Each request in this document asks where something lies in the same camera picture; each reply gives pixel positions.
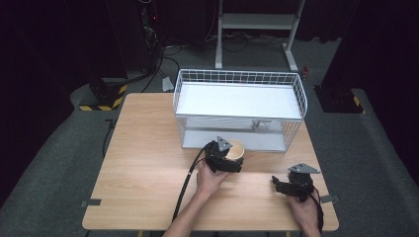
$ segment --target black stand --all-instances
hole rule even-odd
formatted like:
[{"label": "black stand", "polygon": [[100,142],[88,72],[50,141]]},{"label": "black stand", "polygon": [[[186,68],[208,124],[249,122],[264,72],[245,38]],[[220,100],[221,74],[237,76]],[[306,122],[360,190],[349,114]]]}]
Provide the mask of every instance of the black stand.
[{"label": "black stand", "polygon": [[100,84],[103,85],[89,84],[89,92],[83,96],[79,103],[81,111],[112,111],[119,107],[126,91],[126,85],[107,86],[103,81]]},{"label": "black stand", "polygon": [[325,113],[362,114],[364,109],[350,89],[314,86],[315,94]]}]

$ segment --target white metal rack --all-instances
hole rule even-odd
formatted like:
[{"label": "white metal rack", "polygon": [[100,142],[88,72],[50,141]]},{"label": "white metal rack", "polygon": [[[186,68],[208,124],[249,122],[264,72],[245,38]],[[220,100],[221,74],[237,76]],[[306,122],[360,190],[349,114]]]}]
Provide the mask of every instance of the white metal rack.
[{"label": "white metal rack", "polygon": [[290,31],[287,43],[283,43],[284,53],[286,55],[291,71],[298,71],[291,47],[293,38],[301,17],[302,8],[305,0],[299,0],[295,14],[223,14],[222,2],[219,0],[218,15],[218,33],[215,54],[215,68],[222,68],[222,29],[259,29],[259,30],[288,30]]},{"label": "white metal rack", "polygon": [[286,152],[307,111],[298,73],[182,69],[173,109],[184,148],[217,136]]}]

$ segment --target rack leg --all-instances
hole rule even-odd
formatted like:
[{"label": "rack leg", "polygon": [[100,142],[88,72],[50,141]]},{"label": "rack leg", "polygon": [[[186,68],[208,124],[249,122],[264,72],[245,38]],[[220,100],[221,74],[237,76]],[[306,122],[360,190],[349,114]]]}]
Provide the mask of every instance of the rack leg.
[{"label": "rack leg", "polygon": [[296,67],[295,60],[293,59],[293,53],[290,50],[287,50],[287,44],[283,43],[284,53],[286,54],[287,62],[290,66],[290,71],[297,72],[298,68]]},{"label": "rack leg", "polygon": [[293,46],[293,39],[295,37],[296,29],[298,28],[299,19],[301,18],[302,8],[304,7],[305,0],[300,0],[298,3],[298,9],[296,10],[295,18],[293,20],[293,27],[290,32],[289,40],[283,44],[284,52],[286,54],[287,61],[291,71],[298,71],[293,54],[291,53],[291,47]]},{"label": "rack leg", "polygon": [[216,36],[215,68],[222,68],[222,0],[219,0],[218,33]]}]

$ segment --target white wire basket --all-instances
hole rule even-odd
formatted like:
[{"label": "white wire basket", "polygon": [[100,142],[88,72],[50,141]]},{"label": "white wire basket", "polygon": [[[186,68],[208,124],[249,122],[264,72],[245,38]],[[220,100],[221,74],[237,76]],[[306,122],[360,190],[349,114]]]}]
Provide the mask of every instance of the white wire basket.
[{"label": "white wire basket", "polygon": [[297,73],[182,69],[173,109],[183,148],[221,136],[246,150],[286,152],[307,98]]}]

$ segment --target hand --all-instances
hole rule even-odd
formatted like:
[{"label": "hand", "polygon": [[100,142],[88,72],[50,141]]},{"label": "hand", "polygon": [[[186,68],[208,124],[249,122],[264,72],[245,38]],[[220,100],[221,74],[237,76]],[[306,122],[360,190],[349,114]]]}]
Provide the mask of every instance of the hand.
[{"label": "hand", "polygon": [[199,170],[197,174],[197,194],[205,195],[209,198],[218,191],[219,186],[230,173],[221,171],[214,173],[205,160],[198,163],[197,166]]},{"label": "hand", "polygon": [[[316,191],[311,195],[320,203]],[[293,217],[304,235],[306,237],[321,236],[318,230],[317,203],[310,197],[304,202],[299,202],[298,197],[287,196],[287,199],[293,211]]]}]

